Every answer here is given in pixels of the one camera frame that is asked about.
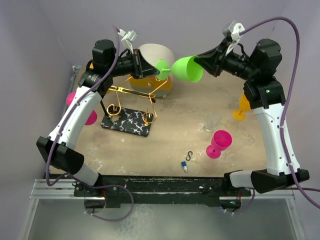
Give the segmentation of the green wine glass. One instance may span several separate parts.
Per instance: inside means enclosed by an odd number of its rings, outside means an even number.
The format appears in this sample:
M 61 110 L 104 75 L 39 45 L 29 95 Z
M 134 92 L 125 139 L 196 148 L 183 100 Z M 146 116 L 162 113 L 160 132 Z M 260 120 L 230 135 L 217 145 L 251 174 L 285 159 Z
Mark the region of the green wine glass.
M 165 60 L 160 60 L 155 68 L 159 71 L 156 78 L 160 81 L 166 80 L 170 74 L 181 81 L 197 83 L 199 82 L 204 74 L 204 69 L 195 62 L 198 56 L 188 56 L 178 59 L 169 66 Z

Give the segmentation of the clear wine glass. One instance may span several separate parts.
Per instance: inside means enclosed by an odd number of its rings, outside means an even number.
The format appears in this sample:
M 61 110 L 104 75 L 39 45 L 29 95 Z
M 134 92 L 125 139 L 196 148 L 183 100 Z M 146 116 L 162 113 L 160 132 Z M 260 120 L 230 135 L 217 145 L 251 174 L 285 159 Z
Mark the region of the clear wine glass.
M 221 115 L 218 112 L 209 112 L 207 114 L 203 130 L 207 133 L 214 132 L 221 122 Z

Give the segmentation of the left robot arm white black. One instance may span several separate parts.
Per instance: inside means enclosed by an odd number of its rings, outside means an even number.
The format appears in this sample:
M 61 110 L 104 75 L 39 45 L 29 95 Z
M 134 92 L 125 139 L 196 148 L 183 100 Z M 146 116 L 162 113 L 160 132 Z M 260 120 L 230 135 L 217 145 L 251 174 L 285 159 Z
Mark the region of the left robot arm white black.
M 135 79 L 158 75 L 160 72 L 145 60 L 139 49 L 127 50 L 119 56 L 119 44 L 111 40 L 98 40 L 92 49 L 92 59 L 81 76 L 75 96 L 54 130 L 47 137 L 39 137 L 36 146 L 46 162 L 45 177 L 50 181 L 50 167 L 65 171 L 85 183 L 91 196 L 103 191 L 99 173 L 85 164 L 82 154 L 75 151 L 78 137 L 89 116 L 102 101 L 113 78 L 131 75 Z

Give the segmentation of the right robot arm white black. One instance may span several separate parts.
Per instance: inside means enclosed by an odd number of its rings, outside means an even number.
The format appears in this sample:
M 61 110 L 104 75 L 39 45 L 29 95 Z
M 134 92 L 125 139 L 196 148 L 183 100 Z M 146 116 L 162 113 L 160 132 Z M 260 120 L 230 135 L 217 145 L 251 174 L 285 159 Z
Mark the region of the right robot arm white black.
M 244 95 L 260 125 L 267 166 L 262 170 L 226 173 L 223 192 L 233 196 L 240 188 L 252 188 L 262 194 L 309 180 L 309 171 L 300 167 L 287 123 L 282 119 L 287 99 L 274 76 L 282 60 L 280 45 L 262 39 L 250 56 L 227 53 L 229 46 L 224 39 L 217 47 L 197 55 L 194 62 L 214 77 L 225 71 L 245 81 Z

